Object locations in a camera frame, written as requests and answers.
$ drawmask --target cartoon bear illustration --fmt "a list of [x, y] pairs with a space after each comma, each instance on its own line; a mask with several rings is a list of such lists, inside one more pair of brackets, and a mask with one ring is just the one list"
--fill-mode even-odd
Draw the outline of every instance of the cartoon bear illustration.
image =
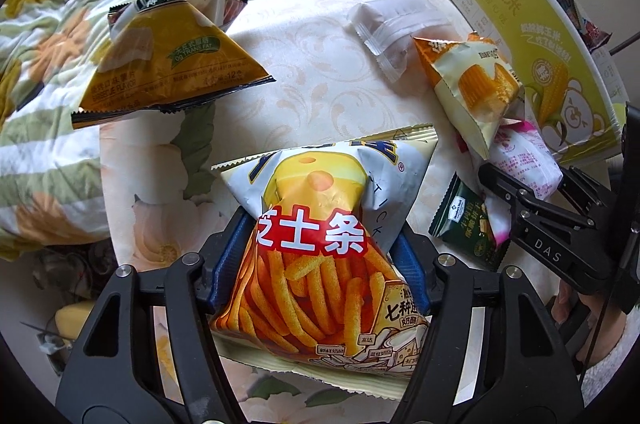
[[582, 86], [577, 80], [568, 83], [560, 116], [562, 121], [542, 128], [542, 138], [553, 151], [564, 153], [569, 146], [579, 146], [604, 133], [604, 119], [601, 115], [591, 112], [591, 107], [582, 95]]

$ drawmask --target cheese stick snack bag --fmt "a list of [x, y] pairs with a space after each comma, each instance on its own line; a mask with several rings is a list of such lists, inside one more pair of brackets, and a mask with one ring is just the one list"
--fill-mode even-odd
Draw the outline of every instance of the cheese stick snack bag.
[[420, 62], [451, 124], [483, 159], [521, 84], [492, 40], [414, 38]]
[[222, 172], [256, 218], [214, 332], [277, 356], [410, 376], [427, 331], [388, 250], [437, 137], [264, 154]]
[[74, 128], [142, 109], [177, 112], [273, 78], [225, 31], [246, 0], [135, 0], [111, 8], [111, 43]]

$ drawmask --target yellow box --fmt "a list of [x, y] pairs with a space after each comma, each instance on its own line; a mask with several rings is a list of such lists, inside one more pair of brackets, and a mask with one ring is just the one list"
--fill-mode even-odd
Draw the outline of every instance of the yellow box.
[[620, 152], [620, 75], [606, 49], [589, 54], [556, 0], [452, 1], [513, 66], [525, 87], [526, 118], [556, 160], [587, 163]]

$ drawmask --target person's arm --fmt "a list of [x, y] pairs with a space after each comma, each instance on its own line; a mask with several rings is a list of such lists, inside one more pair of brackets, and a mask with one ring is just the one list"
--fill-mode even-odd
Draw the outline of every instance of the person's arm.
[[[563, 323], [569, 317], [569, 312], [571, 312], [569, 298], [572, 292], [572, 288], [569, 287], [566, 282], [560, 280], [558, 296], [556, 296], [556, 301], [551, 311], [551, 315], [558, 323]], [[578, 294], [578, 296], [580, 297], [580, 301], [591, 309], [591, 314], [588, 319], [591, 332], [589, 337], [587, 337], [586, 343], [575, 356], [577, 360], [584, 362], [593, 338], [596, 322], [600, 316], [604, 297], [602, 295], [585, 296], [582, 294]], [[603, 360], [616, 347], [625, 331], [625, 324], [626, 314], [614, 304], [610, 303], [607, 308], [607, 314], [602, 321], [602, 328], [596, 339], [589, 366], [593, 366]]]

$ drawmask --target blue gripper pad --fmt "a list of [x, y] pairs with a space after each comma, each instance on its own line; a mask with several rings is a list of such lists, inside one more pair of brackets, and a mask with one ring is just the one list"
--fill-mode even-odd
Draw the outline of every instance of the blue gripper pad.
[[233, 229], [225, 250], [218, 260], [218, 265], [213, 270], [209, 293], [209, 308], [213, 314], [225, 308], [231, 298], [242, 255], [254, 227], [255, 219], [245, 211]]
[[[212, 288], [209, 294], [209, 308], [213, 314], [222, 311], [229, 302], [242, 255], [254, 227], [255, 220], [245, 212], [236, 224], [225, 250], [220, 256], [218, 265], [213, 270]], [[431, 303], [424, 287], [425, 276], [404, 233], [401, 232], [398, 235], [389, 254], [394, 265], [409, 285], [416, 308], [421, 314], [427, 315]]]
[[391, 260], [393, 260], [396, 269], [409, 285], [409, 290], [414, 297], [414, 303], [420, 314], [428, 315], [431, 303], [425, 289], [426, 278], [420, 262], [414, 254], [414, 250], [409, 244], [409, 240], [401, 231], [389, 250]]

